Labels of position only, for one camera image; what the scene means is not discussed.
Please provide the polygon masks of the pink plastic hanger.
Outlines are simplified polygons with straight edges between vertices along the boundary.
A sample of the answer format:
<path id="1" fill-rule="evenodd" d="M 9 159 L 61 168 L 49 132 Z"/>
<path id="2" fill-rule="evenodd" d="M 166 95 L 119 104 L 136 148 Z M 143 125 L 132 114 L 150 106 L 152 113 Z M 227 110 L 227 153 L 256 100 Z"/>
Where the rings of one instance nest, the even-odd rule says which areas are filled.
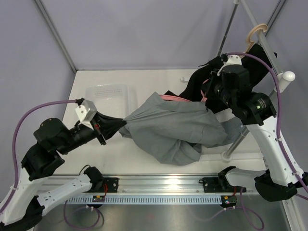
<path id="1" fill-rule="evenodd" d="M 202 90 L 200 90 L 200 94 L 202 96 L 200 102 L 206 102 L 207 101 L 207 97 L 205 95 L 205 93 L 203 93 Z M 185 99 L 185 98 L 181 98 L 179 96 L 174 96 L 174 95 L 166 95 L 166 94 L 160 94 L 159 95 L 161 97 L 162 100 L 164 101 L 172 101 L 172 102 L 191 102 L 190 100 L 188 99 Z"/>

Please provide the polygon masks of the grey shirt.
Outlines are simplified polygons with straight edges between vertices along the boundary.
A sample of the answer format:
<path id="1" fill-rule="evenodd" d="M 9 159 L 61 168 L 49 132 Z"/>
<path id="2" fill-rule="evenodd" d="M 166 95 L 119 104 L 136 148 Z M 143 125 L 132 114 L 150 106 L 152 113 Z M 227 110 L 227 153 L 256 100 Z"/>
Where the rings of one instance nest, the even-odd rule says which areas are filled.
<path id="1" fill-rule="evenodd" d="M 198 162 L 202 146 L 231 144 L 242 131 L 240 119 L 219 122 L 204 102 L 164 101 L 157 92 L 124 120 L 122 137 L 161 164 L 176 166 Z"/>

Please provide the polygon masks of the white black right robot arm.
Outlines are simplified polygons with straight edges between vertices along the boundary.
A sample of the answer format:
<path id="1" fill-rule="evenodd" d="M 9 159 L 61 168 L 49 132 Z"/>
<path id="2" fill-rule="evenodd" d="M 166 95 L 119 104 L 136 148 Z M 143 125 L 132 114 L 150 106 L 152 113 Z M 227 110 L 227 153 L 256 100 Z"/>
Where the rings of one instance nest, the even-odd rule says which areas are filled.
<path id="1" fill-rule="evenodd" d="M 208 98 L 221 100 L 240 119 L 256 140 L 268 166 L 265 171 L 228 167 L 218 174 L 223 191 L 244 187 L 258 192 L 269 202 L 283 201 L 308 188 L 308 174 L 294 160 L 281 129 L 280 113 L 264 93 L 252 91 L 249 71 L 232 64 L 211 72 L 206 89 Z"/>

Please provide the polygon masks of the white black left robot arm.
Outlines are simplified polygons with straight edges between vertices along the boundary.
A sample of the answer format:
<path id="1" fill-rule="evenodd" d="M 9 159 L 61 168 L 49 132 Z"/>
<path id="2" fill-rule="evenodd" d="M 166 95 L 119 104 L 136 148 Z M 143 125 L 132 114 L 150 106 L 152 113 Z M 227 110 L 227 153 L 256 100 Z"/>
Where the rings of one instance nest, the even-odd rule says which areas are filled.
<path id="1" fill-rule="evenodd" d="M 57 118 L 45 120 L 34 132 L 37 142 L 25 154 L 17 186 L 1 204 L 2 231 L 27 231 L 62 202 L 80 194 L 95 193 L 106 188 L 104 177 L 96 167 L 87 168 L 72 181 L 46 193 L 38 193 L 41 185 L 64 164 L 61 155 L 97 139 L 101 145 L 116 134 L 126 121 L 96 113 L 90 126 L 76 122 L 68 129 Z"/>

